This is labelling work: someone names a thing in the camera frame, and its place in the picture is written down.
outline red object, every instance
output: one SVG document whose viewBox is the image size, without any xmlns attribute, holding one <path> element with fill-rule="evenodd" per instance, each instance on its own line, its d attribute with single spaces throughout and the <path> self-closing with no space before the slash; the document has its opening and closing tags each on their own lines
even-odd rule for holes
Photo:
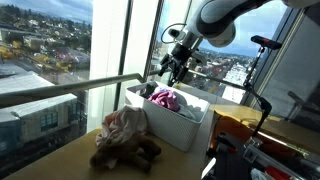
<svg viewBox="0 0 320 180">
<path fill-rule="evenodd" d="M 266 173 L 273 177 L 275 180 L 290 180 L 290 175 L 273 167 L 267 166 L 265 169 Z"/>
</svg>

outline purple fabric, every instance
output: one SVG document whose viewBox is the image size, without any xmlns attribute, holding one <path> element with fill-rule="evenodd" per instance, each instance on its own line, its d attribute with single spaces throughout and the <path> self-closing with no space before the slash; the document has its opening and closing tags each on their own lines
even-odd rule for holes
<svg viewBox="0 0 320 180">
<path fill-rule="evenodd" d="M 148 98 L 151 102 L 177 112 L 179 110 L 179 102 L 172 91 L 158 92 Z"/>
</svg>

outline table surface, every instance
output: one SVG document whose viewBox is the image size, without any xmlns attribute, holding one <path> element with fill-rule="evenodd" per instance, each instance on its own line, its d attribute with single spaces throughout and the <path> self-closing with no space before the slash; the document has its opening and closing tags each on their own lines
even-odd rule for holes
<svg viewBox="0 0 320 180">
<path fill-rule="evenodd" d="M 188 152 L 149 135 L 162 148 L 162 153 L 152 162 L 149 174 L 124 162 L 118 162 L 113 170 L 90 168 L 89 159 L 96 151 L 95 137 L 101 131 L 96 129 L 6 179 L 201 179 L 212 117 L 213 112 L 209 111 Z"/>
<path fill-rule="evenodd" d="M 240 123 L 256 128 L 261 112 L 249 107 L 239 105 L 212 105 L 211 110 L 217 114 L 233 117 Z M 320 154 L 320 133 L 308 130 L 293 123 L 269 116 L 261 126 L 260 132 L 275 139 Z"/>
</svg>

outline stuffed animal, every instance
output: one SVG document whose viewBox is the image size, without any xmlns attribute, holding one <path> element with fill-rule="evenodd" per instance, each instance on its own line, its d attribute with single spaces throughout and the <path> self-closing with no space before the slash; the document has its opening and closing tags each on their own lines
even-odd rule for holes
<svg viewBox="0 0 320 180">
<path fill-rule="evenodd" d="M 106 168 L 109 158 L 133 162 L 144 172 L 151 169 L 150 162 L 155 156 L 161 153 L 161 148 L 149 137 L 142 135 L 140 131 L 135 132 L 129 140 L 119 143 L 108 140 L 103 142 L 97 152 L 91 157 L 90 165 L 93 168 Z M 144 154 L 138 155 L 139 148 L 144 150 Z"/>
</svg>

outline white plastic container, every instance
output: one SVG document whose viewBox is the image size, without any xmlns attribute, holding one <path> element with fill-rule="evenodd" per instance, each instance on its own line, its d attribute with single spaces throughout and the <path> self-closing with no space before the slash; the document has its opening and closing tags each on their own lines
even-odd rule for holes
<svg viewBox="0 0 320 180">
<path fill-rule="evenodd" d="M 167 85 L 153 82 L 157 86 L 167 87 Z M 200 124 L 210 106 L 209 102 L 195 96 L 182 92 L 172 87 L 168 89 L 174 91 L 179 104 L 190 110 L 195 119 L 188 119 L 165 107 L 154 104 L 140 96 L 145 91 L 148 83 L 129 87 L 126 90 L 125 103 L 135 107 L 143 108 L 148 117 L 148 132 L 173 145 L 174 147 L 188 151 Z"/>
</svg>

